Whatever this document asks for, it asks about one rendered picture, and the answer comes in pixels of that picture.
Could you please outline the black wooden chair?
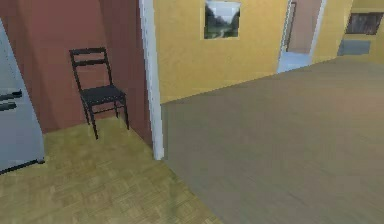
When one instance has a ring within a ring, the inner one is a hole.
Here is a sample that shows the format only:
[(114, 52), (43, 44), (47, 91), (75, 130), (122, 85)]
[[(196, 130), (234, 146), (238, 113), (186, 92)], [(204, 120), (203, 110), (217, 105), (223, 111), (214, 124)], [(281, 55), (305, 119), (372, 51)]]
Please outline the black wooden chair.
[[(81, 59), (76, 60), (76, 56), (102, 54), (99, 59)], [(125, 92), (117, 88), (113, 83), (112, 69), (108, 59), (107, 50), (105, 47), (97, 48), (80, 48), (70, 49), (69, 56), (73, 76), (76, 81), (77, 89), (80, 95), (84, 115), (88, 125), (93, 128), (95, 139), (99, 139), (95, 115), (113, 110), (115, 116), (119, 117), (118, 109), (122, 108), (124, 111), (125, 124), (130, 128), (129, 114), (127, 106), (127, 95)], [(102, 65), (106, 66), (108, 74), (108, 85), (97, 86), (92, 88), (83, 88), (78, 74), (78, 67)]]

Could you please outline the framed landscape picture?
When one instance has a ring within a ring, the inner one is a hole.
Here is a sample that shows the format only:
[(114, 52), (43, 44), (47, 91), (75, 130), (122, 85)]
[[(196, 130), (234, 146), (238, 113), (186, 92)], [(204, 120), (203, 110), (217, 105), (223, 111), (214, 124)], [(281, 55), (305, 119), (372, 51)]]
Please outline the framed landscape picture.
[(237, 38), (239, 36), (240, 8), (240, 2), (206, 0), (204, 38)]

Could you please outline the grey fridge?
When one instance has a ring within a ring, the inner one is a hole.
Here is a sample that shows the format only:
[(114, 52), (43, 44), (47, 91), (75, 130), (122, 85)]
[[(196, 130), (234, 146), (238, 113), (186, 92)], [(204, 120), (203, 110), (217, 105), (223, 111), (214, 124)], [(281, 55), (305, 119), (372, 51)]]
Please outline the grey fridge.
[(5, 22), (0, 19), (0, 95), (21, 90), (17, 107), (0, 112), (0, 175), (29, 164), (45, 162), (42, 130), (14, 56)]

